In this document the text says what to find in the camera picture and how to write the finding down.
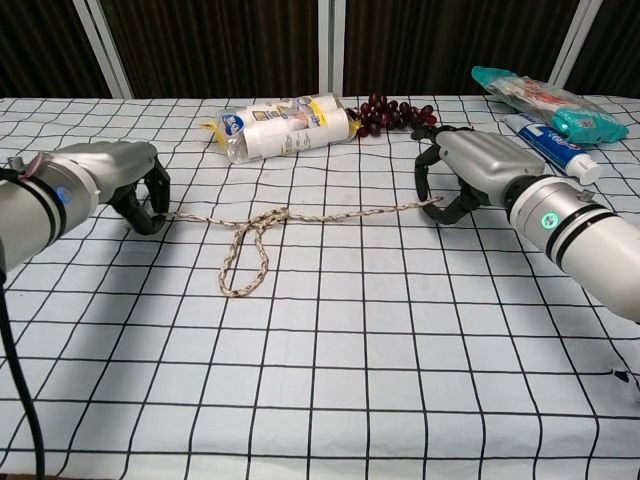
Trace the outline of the toilet paper roll pack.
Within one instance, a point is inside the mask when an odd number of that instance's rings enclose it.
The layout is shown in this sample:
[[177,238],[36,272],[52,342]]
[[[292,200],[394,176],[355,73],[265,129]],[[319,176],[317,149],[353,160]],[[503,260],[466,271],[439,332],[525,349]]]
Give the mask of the toilet paper roll pack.
[[325,94],[221,110],[202,127],[230,163],[243,164],[350,141],[361,122]]

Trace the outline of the blue white toothpaste tube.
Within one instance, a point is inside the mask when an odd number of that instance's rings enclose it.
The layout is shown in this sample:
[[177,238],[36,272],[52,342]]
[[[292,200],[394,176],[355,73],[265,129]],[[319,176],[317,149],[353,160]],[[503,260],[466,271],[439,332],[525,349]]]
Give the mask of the blue white toothpaste tube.
[[504,116],[502,122],[553,167],[578,180],[581,185],[593,184],[600,178],[600,166],[586,151],[541,120],[518,113]]

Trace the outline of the white partition post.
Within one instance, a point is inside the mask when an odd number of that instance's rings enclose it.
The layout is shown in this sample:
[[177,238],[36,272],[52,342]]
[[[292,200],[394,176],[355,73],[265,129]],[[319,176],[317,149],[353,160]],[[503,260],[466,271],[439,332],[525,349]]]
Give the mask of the white partition post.
[[603,2],[604,0],[579,0],[548,83],[560,88],[565,86]]
[[347,0],[317,0],[318,88],[344,94]]
[[133,99],[133,91],[100,0],[72,0],[72,3],[112,97]]

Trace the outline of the dark red grape bunch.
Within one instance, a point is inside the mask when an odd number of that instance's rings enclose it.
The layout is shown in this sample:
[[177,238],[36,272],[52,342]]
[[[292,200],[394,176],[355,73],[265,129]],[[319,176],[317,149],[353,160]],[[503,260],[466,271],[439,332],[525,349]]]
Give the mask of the dark red grape bunch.
[[366,102],[345,109],[349,120],[351,135],[356,138],[378,137],[385,131],[411,130],[422,131],[436,127],[438,119],[435,108],[422,107],[408,101],[389,100],[386,95],[373,93]]

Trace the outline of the dark ribbed partition panel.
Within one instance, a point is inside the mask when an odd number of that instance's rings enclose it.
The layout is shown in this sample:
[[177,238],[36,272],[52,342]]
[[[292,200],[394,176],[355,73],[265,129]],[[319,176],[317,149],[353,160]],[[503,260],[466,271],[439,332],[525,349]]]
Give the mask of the dark ribbed partition panel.
[[475,66],[549,78],[579,0],[347,0],[348,96],[480,94]]
[[136,98],[319,89],[318,0],[100,0]]
[[0,0],[0,98],[109,98],[72,0]]
[[640,98],[640,0],[603,0],[565,88]]

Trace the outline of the white black checked tablecloth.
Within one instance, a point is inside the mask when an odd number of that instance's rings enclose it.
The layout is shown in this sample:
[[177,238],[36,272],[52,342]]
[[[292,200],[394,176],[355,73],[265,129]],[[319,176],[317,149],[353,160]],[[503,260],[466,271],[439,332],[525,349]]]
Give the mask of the white black checked tablecloth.
[[640,326],[497,209],[287,223],[264,283],[218,288],[242,221],[415,197],[406,131],[232,165],[236,99],[0,99],[0,161],[149,140],[172,221],[110,208],[12,271],[7,304],[49,475],[88,480],[640,480]]

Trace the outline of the teal snack packet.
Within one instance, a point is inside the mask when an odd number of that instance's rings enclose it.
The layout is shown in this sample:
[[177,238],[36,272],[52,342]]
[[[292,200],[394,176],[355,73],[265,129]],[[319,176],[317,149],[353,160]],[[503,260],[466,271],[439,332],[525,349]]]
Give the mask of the teal snack packet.
[[472,78],[510,107],[543,121],[575,144],[614,143],[629,130],[593,102],[505,69],[474,66]]

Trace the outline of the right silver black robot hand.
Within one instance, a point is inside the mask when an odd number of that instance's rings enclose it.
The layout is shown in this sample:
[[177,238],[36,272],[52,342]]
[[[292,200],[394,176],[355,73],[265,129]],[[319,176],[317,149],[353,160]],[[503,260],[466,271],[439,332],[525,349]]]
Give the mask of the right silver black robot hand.
[[455,224],[484,206],[510,210],[517,196],[545,169],[543,160],[500,134],[445,125],[419,127],[411,138],[431,141],[414,164],[420,201],[429,196],[429,170],[438,162],[457,176],[459,195],[451,203],[444,208],[433,203],[422,207],[427,217],[442,225]]

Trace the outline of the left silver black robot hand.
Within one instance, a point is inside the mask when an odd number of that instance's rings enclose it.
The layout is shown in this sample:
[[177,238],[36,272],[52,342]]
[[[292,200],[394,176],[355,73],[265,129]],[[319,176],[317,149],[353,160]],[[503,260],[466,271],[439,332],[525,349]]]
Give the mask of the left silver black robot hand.
[[152,144],[81,143],[60,148],[51,155],[82,168],[96,185],[98,202],[111,206],[136,233],[153,235],[163,227],[171,180]]

